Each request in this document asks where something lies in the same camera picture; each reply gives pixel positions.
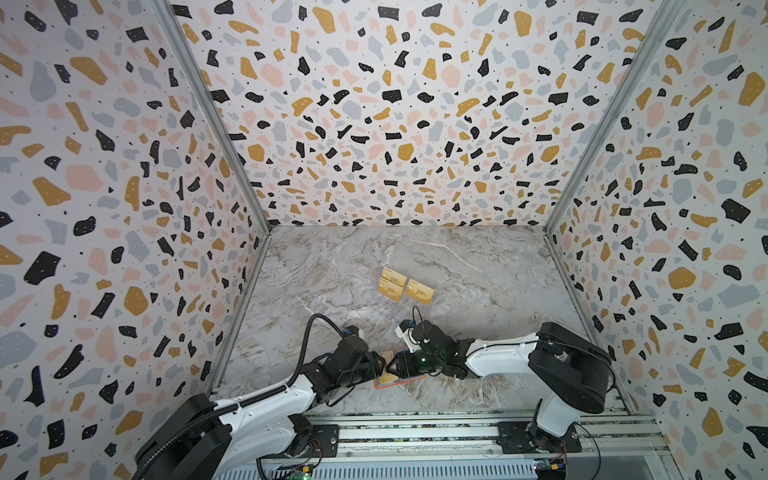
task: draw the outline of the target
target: terrazzo wall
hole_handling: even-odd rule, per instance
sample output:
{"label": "terrazzo wall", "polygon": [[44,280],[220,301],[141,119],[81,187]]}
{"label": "terrazzo wall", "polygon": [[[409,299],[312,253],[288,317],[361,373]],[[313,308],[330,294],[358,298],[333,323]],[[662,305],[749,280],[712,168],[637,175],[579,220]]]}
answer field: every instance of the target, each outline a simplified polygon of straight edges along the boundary
{"label": "terrazzo wall", "polygon": [[548,219],[651,0],[174,6],[272,224]]}
{"label": "terrazzo wall", "polygon": [[145,4],[0,5],[0,478],[127,480],[255,263]]}
{"label": "terrazzo wall", "polygon": [[767,8],[684,10],[554,234],[688,478],[768,477]]}

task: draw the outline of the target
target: gold card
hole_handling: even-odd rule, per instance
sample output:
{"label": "gold card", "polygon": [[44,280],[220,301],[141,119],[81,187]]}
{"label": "gold card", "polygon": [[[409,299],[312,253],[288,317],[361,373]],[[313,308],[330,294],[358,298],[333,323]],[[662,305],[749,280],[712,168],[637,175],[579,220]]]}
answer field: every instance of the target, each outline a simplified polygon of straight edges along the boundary
{"label": "gold card", "polygon": [[396,302],[399,302],[400,296],[402,296],[402,287],[397,283],[390,282],[386,278],[380,278],[379,293],[391,298],[392,300],[395,300]]}
{"label": "gold card", "polygon": [[384,267],[384,271],[382,271],[382,278],[389,280],[392,283],[395,283],[400,286],[406,285],[406,276],[402,273],[397,273],[394,270],[390,270],[389,268]]}
{"label": "gold card", "polygon": [[432,295],[435,294],[435,289],[415,281],[413,278],[408,282],[406,287],[406,295],[410,296],[414,300],[418,300],[425,305],[429,305],[432,302]]}

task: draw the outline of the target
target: black cable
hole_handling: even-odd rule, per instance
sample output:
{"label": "black cable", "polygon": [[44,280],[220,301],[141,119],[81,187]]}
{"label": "black cable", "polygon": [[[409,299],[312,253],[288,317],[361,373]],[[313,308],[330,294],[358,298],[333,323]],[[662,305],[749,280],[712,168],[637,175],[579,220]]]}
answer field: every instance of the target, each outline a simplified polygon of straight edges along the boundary
{"label": "black cable", "polygon": [[603,466],[603,455],[600,453],[600,446],[598,445],[598,441],[594,439],[594,436],[592,436],[586,427],[584,427],[581,423],[574,422],[574,424],[582,427],[587,435],[589,435],[589,438],[592,440],[592,442],[594,442],[594,447],[598,450],[598,469],[594,471],[594,475],[592,475],[592,478],[590,478],[590,480],[595,480],[598,477],[598,473],[600,473],[600,467]]}

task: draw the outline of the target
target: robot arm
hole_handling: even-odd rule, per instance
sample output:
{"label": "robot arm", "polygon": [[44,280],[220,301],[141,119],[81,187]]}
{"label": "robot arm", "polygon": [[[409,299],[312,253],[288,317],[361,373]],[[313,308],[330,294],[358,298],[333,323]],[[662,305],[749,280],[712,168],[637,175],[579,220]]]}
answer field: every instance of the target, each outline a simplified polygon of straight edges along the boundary
{"label": "robot arm", "polygon": [[[342,339],[333,353],[303,363],[315,318],[327,321]],[[535,373],[554,393],[539,402],[526,428],[530,449],[525,451],[551,451],[578,416],[603,411],[611,358],[555,323],[544,323],[527,336],[493,341],[454,341],[429,321],[406,320],[397,333],[410,351],[398,353],[385,365],[381,356],[369,351],[356,327],[342,331],[325,316],[310,317],[300,366],[291,378],[235,399],[211,402],[204,394],[189,398],[136,454],[140,467],[134,480],[208,480],[265,455],[305,455],[312,426],[303,413],[321,403],[335,405],[355,386],[385,370],[400,378],[427,372],[456,379]],[[195,422],[199,425],[191,429]],[[179,436],[185,429],[191,431]]]}

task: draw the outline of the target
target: gray marble surface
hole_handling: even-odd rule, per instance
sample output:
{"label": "gray marble surface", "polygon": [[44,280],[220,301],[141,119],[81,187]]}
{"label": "gray marble surface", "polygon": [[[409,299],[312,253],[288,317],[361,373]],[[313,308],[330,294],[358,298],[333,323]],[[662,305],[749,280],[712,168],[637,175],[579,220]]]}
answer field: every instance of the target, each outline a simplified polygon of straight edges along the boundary
{"label": "gray marble surface", "polygon": [[[431,305],[379,293],[384,266],[434,288]],[[586,336],[541,229],[277,227],[217,394],[237,396],[290,376],[312,313],[357,325],[382,351],[404,346],[394,327],[410,318],[413,305],[455,339],[522,336],[544,321]],[[333,351],[337,342],[316,321],[306,358]],[[436,376],[379,390],[359,386],[333,411],[527,410],[550,391],[535,375]],[[622,405],[612,399],[609,406]]]}

